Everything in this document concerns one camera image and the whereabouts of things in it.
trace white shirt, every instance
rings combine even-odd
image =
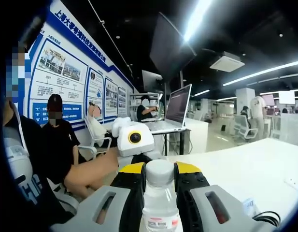
[[[87,114],[86,116],[87,121],[90,125],[88,125],[90,127],[90,130],[93,133],[93,136],[95,139],[103,139],[105,138],[105,133],[107,133],[106,129],[91,115]],[[97,141],[97,144],[99,146],[102,146],[103,144],[103,140],[101,141]]]
[[[250,102],[250,109],[252,112],[252,117],[254,118],[263,118],[263,108],[266,107],[265,100],[260,97],[254,97]]]

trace laptop screen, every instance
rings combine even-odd
[[[188,85],[170,94],[166,119],[184,123],[191,87],[192,85]]]

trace white desk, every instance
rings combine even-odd
[[[274,139],[197,155],[168,156],[201,169],[210,185],[219,185],[239,201],[253,198],[258,209],[275,211],[281,219],[298,202],[298,146]]]

